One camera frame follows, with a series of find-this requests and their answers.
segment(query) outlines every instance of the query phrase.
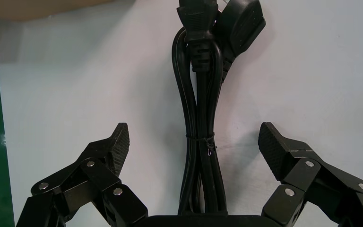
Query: power cord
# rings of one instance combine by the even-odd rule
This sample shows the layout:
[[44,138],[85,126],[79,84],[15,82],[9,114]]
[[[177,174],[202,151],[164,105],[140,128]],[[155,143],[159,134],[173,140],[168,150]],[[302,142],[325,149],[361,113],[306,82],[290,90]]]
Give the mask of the power cord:
[[[179,215],[227,214],[226,195],[214,139],[215,111],[222,83],[235,60],[265,26],[258,0],[231,0],[223,12],[216,0],[179,0],[183,28],[173,41],[172,63],[186,124],[187,155]],[[197,74],[197,99],[190,79]]]

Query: textured fingertip pad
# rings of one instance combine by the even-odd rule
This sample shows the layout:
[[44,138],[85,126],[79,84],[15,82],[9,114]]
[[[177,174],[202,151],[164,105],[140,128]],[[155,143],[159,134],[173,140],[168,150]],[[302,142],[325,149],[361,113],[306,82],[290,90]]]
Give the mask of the textured fingertip pad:
[[275,178],[281,180],[283,158],[288,153],[282,146],[283,136],[270,122],[261,125],[258,146]]
[[108,168],[119,177],[120,171],[123,167],[126,156],[129,152],[130,139],[129,128],[126,123],[119,123],[112,136],[108,140]]

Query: black plug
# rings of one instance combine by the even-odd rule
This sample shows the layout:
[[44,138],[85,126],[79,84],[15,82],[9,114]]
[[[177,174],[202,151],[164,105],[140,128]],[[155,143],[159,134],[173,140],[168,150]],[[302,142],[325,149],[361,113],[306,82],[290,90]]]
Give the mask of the black plug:
[[218,11],[216,0],[179,0],[179,5],[177,13],[187,32],[185,41],[212,39],[211,30]]
[[212,27],[218,12],[216,0],[179,0],[179,18],[186,29],[184,41],[189,44],[194,72],[207,72],[210,65]]
[[230,0],[220,13],[214,35],[224,57],[222,82],[236,57],[249,48],[264,27],[265,19],[258,0]]

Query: white backdrop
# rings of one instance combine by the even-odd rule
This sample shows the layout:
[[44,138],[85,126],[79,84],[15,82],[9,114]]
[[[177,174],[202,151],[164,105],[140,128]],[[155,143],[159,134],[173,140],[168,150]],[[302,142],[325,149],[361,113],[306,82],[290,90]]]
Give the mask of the white backdrop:
[[[363,179],[363,1],[262,0],[267,25],[222,87],[216,144],[231,214],[260,214],[279,183],[257,145],[271,121]],[[127,122],[120,178],[150,215],[176,214],[185,158],[171,45],[177,0],[116,0],[0,21],[0,86],[15,221],[37,181]],[[105,227],[89,204],[70,227]],[[308,204],[296,226],[337,226]]]

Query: cardboard box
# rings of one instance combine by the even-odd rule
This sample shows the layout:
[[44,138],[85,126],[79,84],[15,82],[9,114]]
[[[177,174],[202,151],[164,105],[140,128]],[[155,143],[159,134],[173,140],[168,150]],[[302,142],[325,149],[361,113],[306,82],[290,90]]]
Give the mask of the cardboard box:
[[31,20],[109,1],[112,0],[0,0],[0,18]]

